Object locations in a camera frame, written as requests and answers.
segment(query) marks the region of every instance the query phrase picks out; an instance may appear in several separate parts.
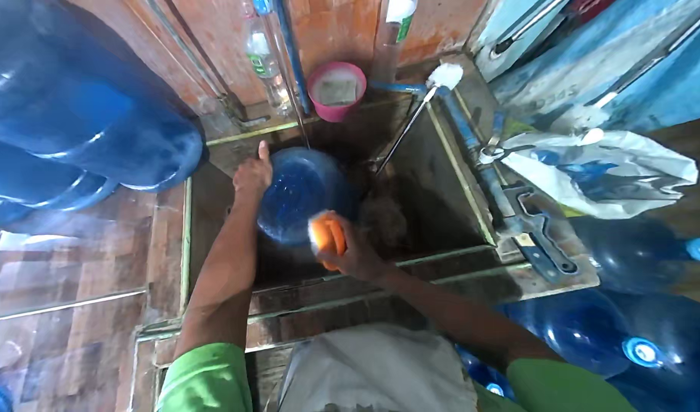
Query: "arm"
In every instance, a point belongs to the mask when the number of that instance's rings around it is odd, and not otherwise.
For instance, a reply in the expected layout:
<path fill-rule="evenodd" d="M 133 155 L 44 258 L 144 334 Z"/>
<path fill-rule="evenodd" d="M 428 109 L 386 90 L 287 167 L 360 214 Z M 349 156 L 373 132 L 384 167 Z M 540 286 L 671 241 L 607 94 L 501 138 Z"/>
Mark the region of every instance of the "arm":
<path fill-rule="evenodd" d="M 364 239 L 358 237 L 349 222 L 336 214 L 335 218 L 345 232 L 347 251 L 342 257 L 320 253 L 318 258 L 336 265 L 344 274 L 397 293 L 485 363 L 505 372 L 519 358 L 563 361 L 535 335 L 486 305 L 450 293 L 383 262 Z"/>
<path fill-rule="evenodd" d="M 208 343 L 246 346 L 246 319 L 256 270 L 256 218 L 271 184 L 269 147 L 240 165 L 233 178 L 235 202 L 213 243 L 182 321 L 176 356 Z"/>

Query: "blue plastic bottle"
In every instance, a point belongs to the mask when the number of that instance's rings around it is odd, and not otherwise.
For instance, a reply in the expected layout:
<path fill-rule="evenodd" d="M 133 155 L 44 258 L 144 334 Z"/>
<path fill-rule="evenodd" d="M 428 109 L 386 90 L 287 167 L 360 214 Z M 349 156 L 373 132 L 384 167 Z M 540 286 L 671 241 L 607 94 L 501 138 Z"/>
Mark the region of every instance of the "blue plastic bottle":
<path fill-rule="evenodd" d="M 75 211 L 105 199 L 117 185 L 76 166 L 37 158 L 0 143 L 0 200 L 29 208 Z"/>
<path fill-rule="evenodd" d="M 197 166 L 195 127 L 60 6 L 0 0 L 0 142 L 156 192 Z"/>
<path fill-rule="evenodd" d="M 20 220 L 33 210 L 34 209 L 27 208 L 21 204 L 0 200 L 0 227 L 7 223 Z"/>
<path fill-rule="evenodd" d="M 457 353 L 459 353 L 462 365 L 464 365 L 470 378 L 474 379 L 493 394 L 515 400 L 515 395 L 512 392 L 510 383 L 500 372 L 484 364 L 475 355 L 472 355 L 459 344 L 455 344 L 454 348 Z"/>
<path fill-rule="evenodd" d="M 563 359 L 609 378 L 632 363 L 622 342 L 630 337 L 617 307 L 596 290 L 578 290 L 508 304 L 515 323 L 545 341 Z"/>
<path fill-rule="evenodd" d="M 678 239 L 656 219 L 582 216 L 569 222 L 592 254 L 605 289 L 663 292 L 680 280 L 686 261 L 700 261 L 700 238 Z"/>
<path fill-rule="evenodd" d="M 271 239 L 285 245 L 309 243 L 309 219 L 325 210 L 354 217 L 357 198 L 328 154 L 290 147 L 272 154 L 274 177 L 263 194 L 258 226 Z"/>
<path fill-rule="evenodd" d="M 657 394 L 660 405 L 679 407 L 672 410 L 700 410 L 700 304 L 662 293 L 606 295 L 628 320 L 645 354 L 642 359 L 633 357 L 636 365 L 616 376 L 615 383 L 631 391 L 646 388 Z"/>

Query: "hand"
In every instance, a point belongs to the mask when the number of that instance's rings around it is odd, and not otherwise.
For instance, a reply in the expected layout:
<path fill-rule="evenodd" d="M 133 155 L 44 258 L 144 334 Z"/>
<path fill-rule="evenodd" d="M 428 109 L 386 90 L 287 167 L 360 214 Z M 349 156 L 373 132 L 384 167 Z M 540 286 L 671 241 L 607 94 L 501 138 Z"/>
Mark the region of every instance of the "hand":
<path fill-rule="evenodd" d="M 345 275 L 369 282 L 380 280 L 393 268 L 375 253 L 373 247 L 362 236 L 357 234 L 352 223 L 336 212 L 330 212 L 330 217 L 339 221 L 345 234 L 347 250 L 343 256 L 337 256 L 331 252 L 319 252 L 317 254 L 319 259 L 338 267 Z"/>
<path fill-rule="evenodd" d="M 263 196 L 271 185 L 274 169 L 269 160 L 269 144 L 262 140 L 258 145 L 258 159 L 248 158 L 241 163 L 233 176 L 235 193 Z"/>

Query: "pink plastic container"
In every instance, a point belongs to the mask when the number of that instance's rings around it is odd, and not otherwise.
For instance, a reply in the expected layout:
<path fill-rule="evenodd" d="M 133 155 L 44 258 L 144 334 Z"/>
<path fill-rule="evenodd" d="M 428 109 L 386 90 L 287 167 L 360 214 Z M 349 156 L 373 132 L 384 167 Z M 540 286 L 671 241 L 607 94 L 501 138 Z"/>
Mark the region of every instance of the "pink plastic container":
<path fill-rule="evenodd" d="M 325 106 L 320 103 L 319 99 L 315 95 L 315 86 L 325 78 L 328 74 L 332 72 L 352 72 L 354 77 L 357 79 L 357 85 L 355 88 L 356 99 L 353 103 L 345 106 Z M 317 111 L 317 115 L 328 122 L 342 122 L 345 119 L 347 113 L 352 110 L 353 107 L 357 106 L 362 96 L 365 94 L 365 88 L 367 87 L 367 80 L 362 70 L 355 66 L 354 64 L 345 63 L 344 61 L 330 61 L 329 63 L 322 64 L 317 70 L 312 72 L 307 80 L 307 86 L 309 88 L 309 98 L 312 99 L 314 103 L 314 109 Z"/>

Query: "green shirt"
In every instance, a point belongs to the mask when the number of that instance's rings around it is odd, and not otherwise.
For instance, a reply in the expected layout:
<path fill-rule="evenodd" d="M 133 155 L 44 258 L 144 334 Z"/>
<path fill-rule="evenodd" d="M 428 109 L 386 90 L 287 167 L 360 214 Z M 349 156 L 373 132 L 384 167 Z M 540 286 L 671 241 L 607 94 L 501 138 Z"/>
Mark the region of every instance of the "green shirt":
<path fill-rule="evenodd" d="M 507 368 L 507 379 L 518 403 L 475 384 L 478 410 L 635 412 L 600 376 L 571 364 L 518 359 Z M 212 343 L 180 356 L 167 370 L 159 409 L 162 412 L 251 412 L 245 354 L 234 344 Z"/>

